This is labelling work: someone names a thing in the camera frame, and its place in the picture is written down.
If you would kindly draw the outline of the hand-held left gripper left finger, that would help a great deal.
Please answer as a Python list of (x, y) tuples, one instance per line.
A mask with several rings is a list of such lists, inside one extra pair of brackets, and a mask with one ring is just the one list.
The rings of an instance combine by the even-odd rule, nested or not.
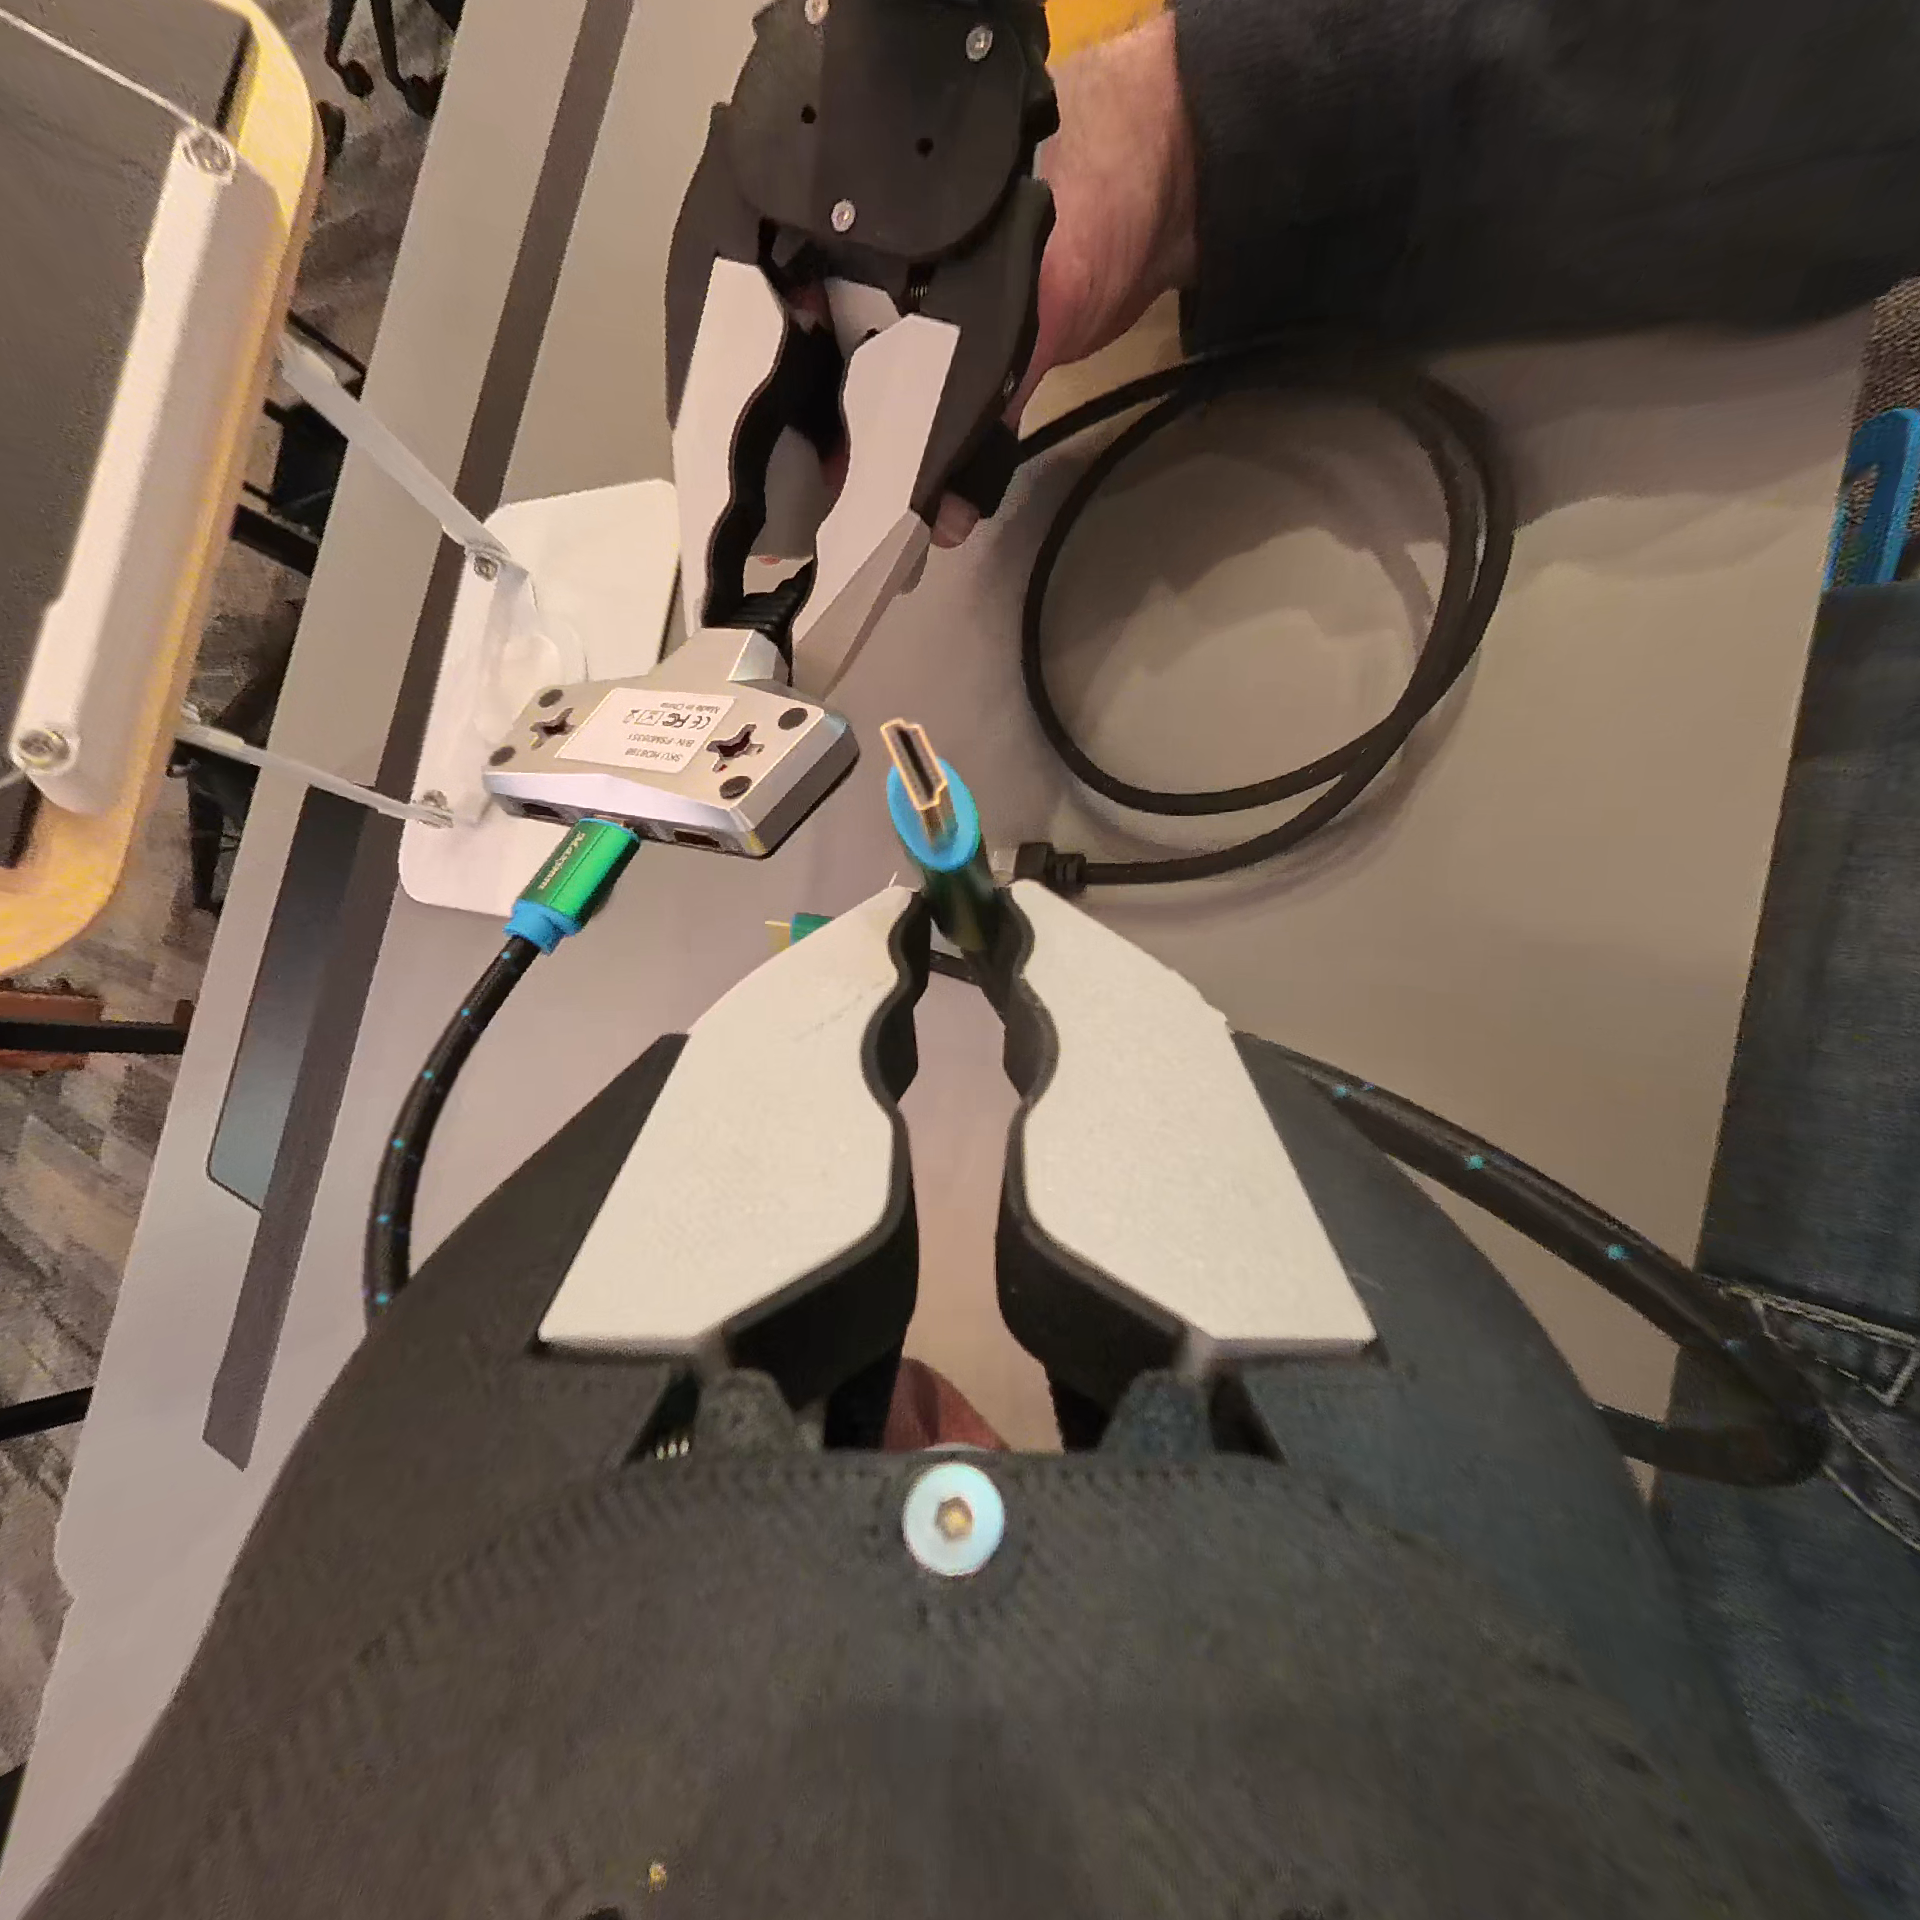
[(579, 1109), (585, 1140), (543, 1146), (543, 1386), (750, 1372), (819, 1447), (881, 1443), (918, 1307), (918, 1000), (919, 899), (885, 884), (715, 1000), (644, 1118)]

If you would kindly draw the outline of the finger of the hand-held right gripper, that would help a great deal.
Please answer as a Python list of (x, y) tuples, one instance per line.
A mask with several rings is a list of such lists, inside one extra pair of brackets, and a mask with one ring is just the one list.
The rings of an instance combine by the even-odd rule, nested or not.
[(843, 468), (795, 428), (780, 434), (780, 563), (813, 557), (813, 588), (791, 623), (791, 682), (829, 703), (887, 604), (911, 590), (931, 549), (915, 503), (939, 411), (958, 327), (898, 315), (878, 286), (829, 278), (806, 297), (845, 366), (829, 392)]
[(679, 549), (685, 635), (725, 623), (768, 528), (769, 468), (823, 374), (823, 327), (757, 265), (715, 257), (679, 400)]

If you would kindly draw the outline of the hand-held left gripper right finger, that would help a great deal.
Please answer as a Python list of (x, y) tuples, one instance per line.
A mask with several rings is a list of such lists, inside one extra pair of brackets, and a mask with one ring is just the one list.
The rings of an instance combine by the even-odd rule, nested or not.
[(1148, 1375), (1378, 1363), (1382, 1337), (1261, 1096), (1181, 972), (1039, 881), (1003, 893), (997, 986), (1015, 1088), (997, 1300), (1066, 1452)]

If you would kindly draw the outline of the silver HDMI splitter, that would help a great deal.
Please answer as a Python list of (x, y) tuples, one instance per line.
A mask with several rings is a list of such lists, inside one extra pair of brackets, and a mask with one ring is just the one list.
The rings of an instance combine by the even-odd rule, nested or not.
[(710, 626), (620, 679), (548, 685), (482, 768), (517, 820), (768, 859), (849, 782), (845, 717), (803, 698), (772, 638)]

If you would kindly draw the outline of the person's right forearm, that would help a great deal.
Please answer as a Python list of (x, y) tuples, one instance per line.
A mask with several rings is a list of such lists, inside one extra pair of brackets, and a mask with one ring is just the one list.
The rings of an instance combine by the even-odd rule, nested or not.
[(1780, 330), (1915, 274), (1915, 5), (1175, 5), (1188, 351)]

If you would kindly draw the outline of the person's right hand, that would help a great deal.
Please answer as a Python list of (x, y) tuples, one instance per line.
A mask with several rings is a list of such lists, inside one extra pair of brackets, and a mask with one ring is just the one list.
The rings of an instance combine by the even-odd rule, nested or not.
[(1010, 406), (1017, 421), (1041, 378), (1112, 347), (1199, 255), (1195, 128), (1175, 17), (1073, 54), (1055, 71), (1061, 123), (1041, 148), (1055, 224), (1041, 255), (1039, 335)]

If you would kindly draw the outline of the person's left hand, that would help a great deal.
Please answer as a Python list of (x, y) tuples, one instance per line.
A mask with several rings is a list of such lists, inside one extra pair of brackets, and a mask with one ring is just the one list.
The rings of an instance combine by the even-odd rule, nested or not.
[(885, 1452), (1005, 1452), (1005, 1439), (960, 1388), (919, 1359), (900, 1359), (881, 1424)]

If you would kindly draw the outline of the white folding stand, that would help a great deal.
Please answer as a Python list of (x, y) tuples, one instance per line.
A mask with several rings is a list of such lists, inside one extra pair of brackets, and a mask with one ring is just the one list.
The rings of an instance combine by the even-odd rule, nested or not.
[(412, 801), (245, 745), (233, 726), (180, 726), (175, 764), (273, 772), (361, 812), (400, 824), (399, 881), (421, 905), (507, 922), (562, 826), (513, 820), (482, 790), (509, 722), (555, 685), (622, 679), (659, 663), (679, 590), (671, 485), (620, 485), (522, 499), (479, 518), (292, 332), (276, 374), (348, 451), (414, 499), (460, 549)]

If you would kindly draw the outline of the wooden-edged black board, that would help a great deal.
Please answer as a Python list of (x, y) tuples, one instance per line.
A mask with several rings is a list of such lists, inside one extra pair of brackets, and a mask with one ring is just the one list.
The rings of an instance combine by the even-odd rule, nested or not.
[(320, 174), (262, 5), (2, 5), (2, 972), (155, 801)]

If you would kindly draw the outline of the person's jeans leg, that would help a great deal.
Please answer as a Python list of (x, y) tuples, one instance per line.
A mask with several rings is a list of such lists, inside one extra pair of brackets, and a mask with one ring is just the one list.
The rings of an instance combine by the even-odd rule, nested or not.
[(1816, 1386), (1781, 1494), (1662, 1479), (1692, 1625), (1857, 1915), (1915, 1916), (1915, 585), (1824, 598), (1697, 1266)]

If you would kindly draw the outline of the blue plastic piece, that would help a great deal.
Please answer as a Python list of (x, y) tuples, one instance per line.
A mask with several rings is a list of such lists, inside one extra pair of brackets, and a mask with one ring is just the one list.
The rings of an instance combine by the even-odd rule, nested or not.
[(1915, 408), (1864, 418), (1846, 451), (1822, 593), (1915, 568)]

